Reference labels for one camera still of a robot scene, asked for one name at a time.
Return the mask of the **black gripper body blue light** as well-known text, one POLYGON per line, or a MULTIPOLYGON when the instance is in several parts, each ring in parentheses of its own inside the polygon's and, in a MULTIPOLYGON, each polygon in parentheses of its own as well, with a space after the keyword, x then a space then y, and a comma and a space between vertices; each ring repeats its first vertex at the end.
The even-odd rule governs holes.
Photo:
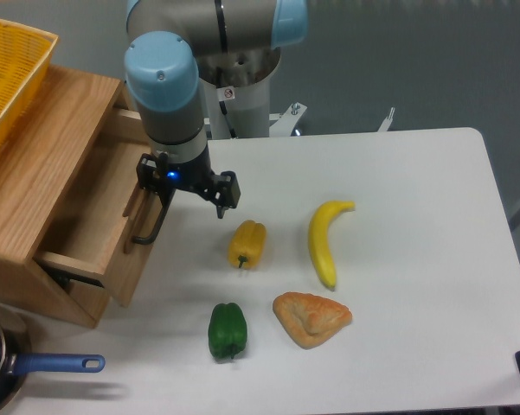
POLYGON ((208 146, 186 163, 168 163, 165 154, 151 154, 151 159, 156 164, 157 175, 162 177, 161 181, 156 180, 152 185, 153 192, 166 192, 167 188, 174 188, 199 195, 206 201, 213 200, 214 172, 211 169, 208 146))

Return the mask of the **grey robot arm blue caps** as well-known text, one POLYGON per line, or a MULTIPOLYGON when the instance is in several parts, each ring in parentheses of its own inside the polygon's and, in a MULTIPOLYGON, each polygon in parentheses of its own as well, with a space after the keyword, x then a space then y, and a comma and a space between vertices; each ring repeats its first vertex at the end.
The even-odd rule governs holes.
POLYGON ((139 185, 164 208, 178 190, 235 208, 236 175, 211 169, 208 140, 268 135, 269 81, 306 37, 306 3, 131 1, 125 26, 125 83, 151 147, 139 185))

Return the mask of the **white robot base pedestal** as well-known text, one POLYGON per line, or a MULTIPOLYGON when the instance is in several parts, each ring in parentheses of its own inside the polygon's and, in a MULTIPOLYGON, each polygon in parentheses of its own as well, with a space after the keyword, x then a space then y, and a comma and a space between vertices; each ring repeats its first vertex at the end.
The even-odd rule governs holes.
POLYGON ((284 112, 271 112, 271 80, 280 61, 279 48, 215 54, 197 60, 212 139, 299 134, 306 105, 293 102, 284 112))

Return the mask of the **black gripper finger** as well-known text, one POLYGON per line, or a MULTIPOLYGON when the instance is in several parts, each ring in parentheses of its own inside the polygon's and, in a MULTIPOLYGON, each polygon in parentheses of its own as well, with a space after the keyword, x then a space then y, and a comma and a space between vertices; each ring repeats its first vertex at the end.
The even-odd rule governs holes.
POLYGON ((233 171, 211 174, 205 190, 206 200, 215 205, 218 219, 222 219, 229 209, 235 209, 241 198, 241 189, 233 171))
POLYGON ((169 205, 167 158, 144 153, 137 165, 138 185, 157 195, 163 206, 169 205))

